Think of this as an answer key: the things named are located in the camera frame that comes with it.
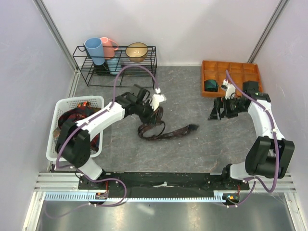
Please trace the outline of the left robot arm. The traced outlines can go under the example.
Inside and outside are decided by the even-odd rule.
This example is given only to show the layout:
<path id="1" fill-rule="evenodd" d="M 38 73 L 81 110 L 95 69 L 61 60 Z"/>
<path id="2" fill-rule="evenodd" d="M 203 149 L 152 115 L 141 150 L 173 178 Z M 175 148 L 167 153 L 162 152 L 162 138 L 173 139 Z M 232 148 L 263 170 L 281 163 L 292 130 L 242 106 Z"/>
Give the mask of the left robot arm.
<path id="1" fill-rule="evenodd" d="M 90 157 L 90 143 L 105 128 L 130 115 L 137 115 L 143 123 L 153 123 L 154 114 L 167 99 L 160 88 L 155 93 L 135 84 L 129 92 L 114 96 L 106 107 L 77 122 L 65 122 L 61 128 L 55 150 L 89 179 L 95 189 L 105 185 L 103 169 Z"/>

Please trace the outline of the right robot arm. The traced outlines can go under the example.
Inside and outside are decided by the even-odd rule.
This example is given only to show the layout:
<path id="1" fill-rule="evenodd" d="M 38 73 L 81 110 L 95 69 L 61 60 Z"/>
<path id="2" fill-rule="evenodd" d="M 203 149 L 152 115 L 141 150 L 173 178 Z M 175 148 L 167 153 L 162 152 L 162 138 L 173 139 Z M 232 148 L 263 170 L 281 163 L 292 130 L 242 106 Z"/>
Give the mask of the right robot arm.
<path id="1" fill-rule="evenodd" d="M 238 87 L 228 80 L 224 80 L 221 87 L 225 95 L 214 100 L 209 119 L 233 118 L 247 112 L 257 137 L 244 162 L 227 165 L 227 173 L 220 177 L 221 186 L 229 190 L 237 185 L 238 180 L 260 181 L 265 177 L 273 180 L 270 188 L 265 187 L 271 193 L 287 172 L 295 144 L 280 132 L 271 110 L 270 96 L 258 90 L 258 82 L 244 82 L 241 97 L 235 96 Z"/>

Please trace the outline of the green tie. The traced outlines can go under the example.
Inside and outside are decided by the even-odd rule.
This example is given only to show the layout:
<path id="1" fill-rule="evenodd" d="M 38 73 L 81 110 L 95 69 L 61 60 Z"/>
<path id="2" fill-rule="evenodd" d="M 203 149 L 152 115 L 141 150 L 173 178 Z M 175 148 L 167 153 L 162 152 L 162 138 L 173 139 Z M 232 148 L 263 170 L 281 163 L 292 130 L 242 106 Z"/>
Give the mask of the green tie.
<path id="1" fill-rule="evenodd" d="M 204 90 L 207 92 L 218 92 L 218 83 L 214 79 L 204 81 Z"/>

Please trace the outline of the brown floral tie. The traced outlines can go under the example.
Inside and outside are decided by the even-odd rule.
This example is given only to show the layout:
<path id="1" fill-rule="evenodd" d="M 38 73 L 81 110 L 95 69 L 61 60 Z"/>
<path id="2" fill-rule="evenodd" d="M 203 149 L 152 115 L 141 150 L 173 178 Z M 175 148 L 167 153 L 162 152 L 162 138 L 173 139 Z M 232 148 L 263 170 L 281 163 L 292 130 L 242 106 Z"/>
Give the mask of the brown floral tie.
<path id="1" fill-rule="evenodd" d="M 148 123 L 142 124 L 138 127 L 138 136 L 146 141 L 158 141 L 158 140 L 170 140 L 185 137 L 199 128 L 198 124 L 189 124 L 178 130 L 164 133 L 166 128 L 166 123 L 162 120 L 164 113 L 163 107 L 159 106 L 149 117 L 150 121 Z M 163 129 L 157 135 L 152 135 L 146 137 L 144 134 L 149 130 L 154 129 L 157 126 L 163 125 Z"/>

